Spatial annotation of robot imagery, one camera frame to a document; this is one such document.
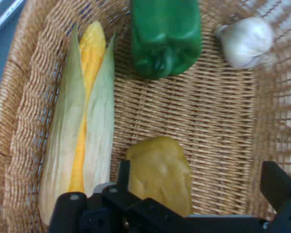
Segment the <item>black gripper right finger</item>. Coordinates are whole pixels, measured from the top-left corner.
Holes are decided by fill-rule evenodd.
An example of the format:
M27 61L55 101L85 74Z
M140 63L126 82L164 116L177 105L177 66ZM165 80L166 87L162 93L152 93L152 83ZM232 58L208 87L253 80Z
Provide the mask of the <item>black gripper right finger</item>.
M260 190L276 216L267 233L291 233L291 177L275 162L262 163Z

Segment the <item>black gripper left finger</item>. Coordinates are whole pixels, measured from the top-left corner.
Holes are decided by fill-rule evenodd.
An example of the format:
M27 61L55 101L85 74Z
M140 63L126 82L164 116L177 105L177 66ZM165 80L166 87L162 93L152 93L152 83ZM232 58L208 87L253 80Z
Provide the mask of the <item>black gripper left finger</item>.
M185 220L151 198L128 191L130 162L122 160L115 184L87 197L68 192L56 201L50 233L179 233Z

